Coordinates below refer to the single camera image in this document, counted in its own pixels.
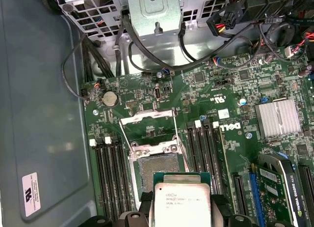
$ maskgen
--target screw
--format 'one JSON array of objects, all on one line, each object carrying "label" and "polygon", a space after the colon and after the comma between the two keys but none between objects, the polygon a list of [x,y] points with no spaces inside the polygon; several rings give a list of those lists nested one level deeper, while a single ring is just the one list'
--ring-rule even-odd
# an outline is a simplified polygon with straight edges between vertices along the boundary
[{"label": "screw", "polygon": [[246,137],[248,140],[250,140],[250,139],[253,137],[253,135],[252,135],[252,133],[248,132],[248,133],[245,134],[245,137]]},{"label": "screw", "polygon": [[187,28],[188,28],[189,30],[193,30],[193,24],[192,24],[192,23],[188,24]]},{"label": "screw", "polygon": [[157,78],[161,78],[162,77],[162,73],[159,71],[156,73]]},{"label": "screw", "polygon": [[65,4],[62,6],[63,11],[65,12],[72,12],[73,11],[73,6],[70,4]]},{"label": "screw", "polygon": [[139,218],[139,215],[138,214],[133,214],[131,215],[132,218]]},{"label": "screw", "polygon": [[136,156],[136,157],[140,157],[141,155],[142,155],[142,152],[141,152],[141,151],[136,151],[136,152],[135,152],[135,156]]},{"label": "screw", "polygon": [[93,110],[93,114],[94,115],[98,115],[99,114],[99,111],[97,109]]},{"label": "screw", "polygon": [[235,219],[241,222],[244,221],[244,218],[242,216],[236,216]]},{"label": "screw", "polygon": [[178,148],[177,148],[176,145],[172,145],[170,149],[171,149],[172,152],[178,151]]}]

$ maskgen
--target green circuit board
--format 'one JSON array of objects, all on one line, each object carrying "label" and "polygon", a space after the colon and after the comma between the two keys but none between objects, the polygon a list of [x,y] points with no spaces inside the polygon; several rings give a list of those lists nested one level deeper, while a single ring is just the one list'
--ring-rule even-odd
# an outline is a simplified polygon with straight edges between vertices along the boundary
[{"label": "green circuit board", "polygon": [[[221,64],[240,65],[249,57],[248,54],[228,57],[222,59]],[[306,65],[306,59],[293,63],[273,60],[270,64],[260,64],[264,57],[265,54],[260,54],[247,67],[234,70],[202,64],[184,72],[168,73],[161,70],[161,78],[156,73],[140,73],[105,79],[90,100],[84,102],[88,139],[110,136],[116,141],[114,148],[105,155],[101,149],[90,147],[98,214],[115,219],[121,212],[136,208],[134,197],[141,197],[143,187],[140,182],[141,172],[137,167],[136,174],[132,174],[128,160],[130,150],[119,120],[146,110],[174,111],[178,136],[186,148],[190,171],[210,171],[210,151],[204,149],[202,139],[197,140],[198,134],[195,131],[191,134],[189,123],[194,124],[205,118],[210,121],[222,170],[219,186],[222,186],[235,213],[242,212],[233,179],[236,173],[241,176],[246,214],[256,220],[249,172],[259,154],[281,152],[294,164],[310,166],[313,172],[314,91],[308,77],[300,78],[297,75],[299,69]],[[90,92],[95,83],[86,83],[83,88]],[[107,91],[113,91],[118,96],[116,106],[104,105],[102,96]],[[263,139],[254,106],[283,98],[295,101],[300,126],[306,132]],[[246,100],[244,106],[241,106],[241,99]],[[171,139],[174,122],[172,118],[148,118],[127,125],[125,131],[130,142],[157,144]],[[176,169],[181,171],[181,154],[176,162],[179,167]],[[100,163],[108,167],[116,165],[116,171],[100,169]],[[138,180],[137,190],[131,184],[132,175]],[[115,188],[109,187],[108,181]]]}]

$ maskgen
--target black cable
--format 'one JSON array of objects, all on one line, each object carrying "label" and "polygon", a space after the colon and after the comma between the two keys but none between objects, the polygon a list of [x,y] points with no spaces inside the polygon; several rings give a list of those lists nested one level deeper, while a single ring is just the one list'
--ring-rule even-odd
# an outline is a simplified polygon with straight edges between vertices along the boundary
[{"label": "black cable", "polygon": [[129,60],[130,60],[130,63],[131,65],[136,68],[137,70],[140,70],[140,71],[143,71],[143,72],[150,72],[150,73],[153,73],[153,72],[158,72],[160,70],[147,70],[147,69],[144,69],[144,68],[141,68],[139,67],[138,65],[136,65],[134,63],[134,61],[132,60],[132,46],[133,46],[134,42],[131,42],[129,44],[129,47],[128,47],[128,55],[129,55]]},{"label": "black cable", "polygon": [[82,99],[82,100],[87,100],[89,99],[93,93],[95,92],[96,88],[93,88],[92,91],[90,92],[89,95],[86,95],[86,96],[80,96],[78,95],[77,93],[74,92],[74,90],[71,88],[71,86],[69,85],[68,83],[68,80],[65,76],[65,64],[66,62],[68,61],[68,59],[70,58],[70,56],[78,49],[78,47],[80,46],[80,44],[82,43],[82,41],[86,38],[86,34],[83,34],[81,36],[81,38],[79,39],[78,43],[72,48],[72,50],[69,52],[69,54],[65,57],[64,61],[62,62],[62,65],[61,65],[61,74],[62,74],[62,78],[63,78],[63,81],[66,85],[66,87],[68,88],[68,90],[77,98],[79,99]]},{"label": "black cable", "polygon": [[306,46],[307,46],[307,43],[306,43],[306,42],[305,42],[305,46],[304,46],[303,53],[302,53],[299,57],[297,57],[297,58],[295,58],[295,59],[290,59],[290,60],[286,60],[286,59],[282,58],[282,57],[281,57],[275,50],[273,50],[273,48],[271,47],[271,45],[270,45],[268,39],[266,38],[266,36],[265,36],[265,34],[264,34],[263,30],[262,30],[262,23],[259,24],[259,30],[260,30],[261,36],[262,36],[262,38],[263,38],[263,40],[264,40],[264,43],[265,43],[266,46],[270,49],[270,51],[276,56],[276,58],[277,58],[278,60],[283,61],[283,62],[293,62],[293,61],[298,61],[299,59],[301,59],[301,58],[305,55],[305,53],[306,53],[306,50],[305,50],[305,49],[306,49]]},{"label": "black cable", "polygon": [[194,57],[192,57],[192,55],[187,51],[185,45],[184,45],[184,40],[183,40],[183,36],[181,36],[179,38],[179,42],[180,42],[180,47],[182,49],[182,51],[185,53],[185,55],[191,59],[192,61],[196,61],[196,59]]},{"label": "black cable", "polygon": [[98,64],[100,70],[102,71],[103,75],[106,78],[111,78],[114,77],[114,74],[112,73],[110,66],[107,64],[103,56],[97,51],[95,48],[93,42],[89,38],[85,38],[84,42],[86,43],[89,52],[92,54],[94,57],[96,63]]},{"label": "black cable", "polygon": [[[230,38],[234,37],[234,34],[229,34],[229,33],[226,33],[226,32],[220,32],[220,33],[219,33],[219,36],[220,36],[220,37],[223,37],[223,38],[230,39]],[[253,46],[253,43],[252,43],[252,41],[251,41],[249,38],[247,38],[247,37],[245,37],[245,36],[239,36],[238,38],[244,40],[244,41],[245,41],[246,43],[248,43],[251,47]]]},{"label": "black cable", "polygon": [[251,29],[254,25],[253,24],[249,24],[248,26],[246,26],[245,28],[243,28],[241,31],[239,31],[239,33],[237,33],[236,35],[234,35],[233,38],[229,39],[227,42],[225,42],[222,46],[220,46],[218,49],[216,49],[215,51],[213,51],[211,54],[202,57],[199,60],[196,60],[195,62],[191,62],[185,65],[180,65],[180,66],[170,66],[167,63],[161,61],[159,58],[157,58],[155,55],[153,55],[149,50],[146,49],[146,47],[141,43],[141,41],[139,40],[139,38],[137,37],[137,34],[135,33],[135,31],[133,30],[132,24],[130,22],[130,19],[128,17],[128,15],[125,15],[123,17],[123,23],[124,26],[131,38],[131,40],[134,42],[134,44],[139,48],[139,50],[146,56],[148,57],[150,60],[152,60],[153,62],[157,63],[158,65],[165,67],[169,70],[172,71],[184,71],[184,70],[188,70],[188,69],[192,69],[194,67],[196,67],[198,64],[205,62],[209,59],[211,59],[212,57],[216,56],[218,53],[220,53],[221,51],[223,51],[226,47],[228,47],[230,44],[232,44],[239,36],[242,35],[243,32]]},{"label": "black cable", "polygon": [[[123,34],[124,31],[124,25],[121,22],[120,28],[118,30],[117,36],[116,36],[116,41],[115,41],[115,46],[119,46],[120,43],[120,38]],[[121,50],[120,46],[119,49],[115,50],[115,55],[116,55],[116,77],[121,76]]]},{"label": "black cable", "polygon": [[262,46],[262,35],[260,35],[259,44],[258,44],[258,47],[257,47],[255,53],[252,55],[250,60],[248,60],[246,63],[244,63],[244,64],[242,64],[240,66],[235,66],[235,67],[228,67],[228,66],[223,66],[223,65],[217,65],[217,66],[220,67],[220,68],[223,68],[223,69],[228,69],[228,70],[237,69],[237,68],[241,68],[241,67],[247,66],[249,63],[251,63],[256,58],[257,54],[259,54],[259,52],[261,50],[261,46]]},{"label": "black cable", "polygon": [[286,16],[285,21],[299,27],[312,27],[314,26],[314,18],[295,18]]},{"label": "black cable", "polygon": [[53,14],[62,15],[62,10],[55,0],[41,0],[44,6]]}]

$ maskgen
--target black ram slot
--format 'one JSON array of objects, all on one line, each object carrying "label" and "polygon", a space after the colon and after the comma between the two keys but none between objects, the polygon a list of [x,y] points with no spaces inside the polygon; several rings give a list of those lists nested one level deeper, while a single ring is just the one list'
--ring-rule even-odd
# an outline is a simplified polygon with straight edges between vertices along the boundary
[{"label": "black ram slot", "polygon": [[194,145],[194,137],[193,137],[193,127],[189,127],[188,125],[187,125],[187,137],[188,137],[188,142],[190,144],[193,169],[195,172],[200,172],[200,169],[199,169],[199,167],[197,165],[197,161],[196,161],[195,145]]},{"label": "black ram slot", "polygon": [[110,153],[110,158],[111,158],[111,172],[112,172],[112,178],[114,179],[114,185],[115,185],[115,190],[116,190],[116,195],[117,195],[117,212],[118,212],[118,217],[124,212],[124,207],[123,207],[123,195],[121,192],[121,183],[120,183],[120,177],[119,177],[119,168],[118,168],[118,161],[117,161],[117,156],[114,151],[114,147],[111,146],[110,150],[108,150]]},{"label": "black ram slot", "polygon": [[118,145],[116,148],[116,154],[119,163],[120,171],[120,177],[122,179],[122,187],[123,187],[123,193],[125,197],[125,203],[126,203],[126,210],[125,211],[131,211],[131,198],[130,198],[130,190],[129,190],[129,181],[128,181],[128,175],[127,175],[127,167],[126,167],[126,161],[125,156],[123,153],[123,148],[121,145]]},{"label": "black ram slot", "polygon": [[238,214],[247,216],[249,214],[249,211],[247,208],[242,176],[238,174],[233,174],[233,180],[234,180],[235,190],[236,190],[235,193],[236,193],[237,205],[239,208]]},{"label": "black ram slot", "polygon": [[212,125],[209,120],[203,122],[203,132],[205,134],[205,142],[209,151],[209,171],[212,175],[213,190],[215,194],[224,195],[222,169],[219,164],[218,152],[213,139]]},{"label": "black ram slot", "polygon": [[205,150],[202,146],[202,131],[199,130],[198,128],[196,128],[196,141],[197,141],[197,145],[199,147],[199,152],[201,153],[200,155],[200,164],[201,164],[201,170],[200,172],[206,172],[206,165],[205,165],[205,161],[206,161],[206,153]]},{"label": "black ram slot", "polygon": [[314,184],[310,167],[299,165],[299,174],[311,225],[314,226]]},{"label": "black ram slot", "polygon": [[108,187],[110,189],[110,201],[111,201],[111,212],[112,212],[112,216],[111,219],[113,221],[116,221],[117,218],[119,218],[118,216],[118,212],[117,212],[117,203],[116,203],[116,190],[114,189],[115,184],[114,184],[114,177],[111,171],[111,165],[110,165],[110,160],[109,160],[109,154],[108,154],[108,150],[107,148],[104,148],[103,150],[101,150],[102,152],[102,158],[105,164],[105,176],[106,176],[106,180],[109,181],[108,183]]},{"label": "black ram slot", "polygon": [[102,162],[101,153],[100,150],[96,150],[96,159],[97,159],[97,167],[98,167],[98,176],[99,176],[99,182],[100,187],[102,191],[102,204],[103,208],[105,210],[105,214],[107,216],[111,216],[111,202],[108,200],[108,197],[110,196],[108,193],[108,186],[107,182],[105,180],[105,170],[104,170],[104,164]]}]

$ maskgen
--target power connector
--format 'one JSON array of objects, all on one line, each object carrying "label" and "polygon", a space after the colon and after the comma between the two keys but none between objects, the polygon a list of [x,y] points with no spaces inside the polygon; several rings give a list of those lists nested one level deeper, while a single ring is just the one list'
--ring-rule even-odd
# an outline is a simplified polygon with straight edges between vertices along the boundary
[{"label": "power connector", "polygon": [[234,2],[226,7],[224,16],[221,18],[226,29],[233,29],[243,17],[242,5],[240,2]]}]

